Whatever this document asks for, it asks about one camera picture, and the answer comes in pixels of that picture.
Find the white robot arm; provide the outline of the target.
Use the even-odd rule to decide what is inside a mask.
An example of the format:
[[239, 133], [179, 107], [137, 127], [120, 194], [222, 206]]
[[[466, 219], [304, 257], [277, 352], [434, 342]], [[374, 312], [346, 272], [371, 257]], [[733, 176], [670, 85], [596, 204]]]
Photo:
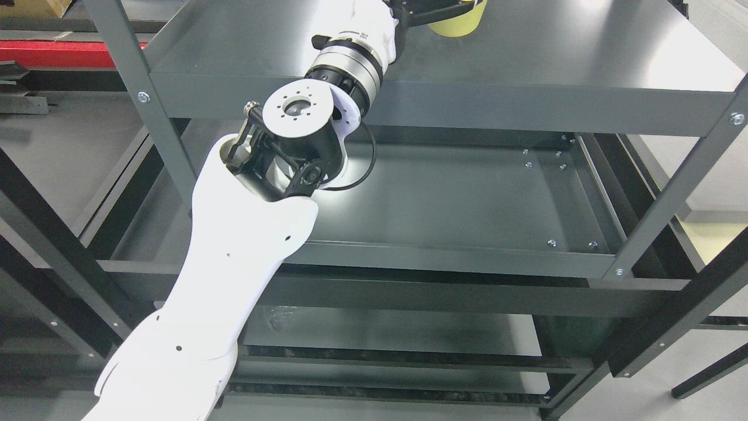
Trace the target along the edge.
[[283, 262], [310, 237], [312, 196], [340, 190], [345, 139], [396, 61], [395, 36], [315, 36], [307, 74], [210, 149], [192, 195], [189, 250], [163, 306], [110, 358], [86, 420], [206, 420], [227, 388], [238, 339]]

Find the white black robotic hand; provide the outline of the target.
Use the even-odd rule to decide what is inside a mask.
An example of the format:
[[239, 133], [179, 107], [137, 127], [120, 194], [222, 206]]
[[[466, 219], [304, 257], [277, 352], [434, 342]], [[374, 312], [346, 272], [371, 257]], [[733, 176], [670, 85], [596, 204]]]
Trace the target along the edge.
[[459, 1], [355, 1], [352, 16], [339, 29], [316, 34], [311, 43], [316, 50], [338, 41], [353, 43], [385, 67], [400, 58], [411, 27], [459, 16], [465, 8]]

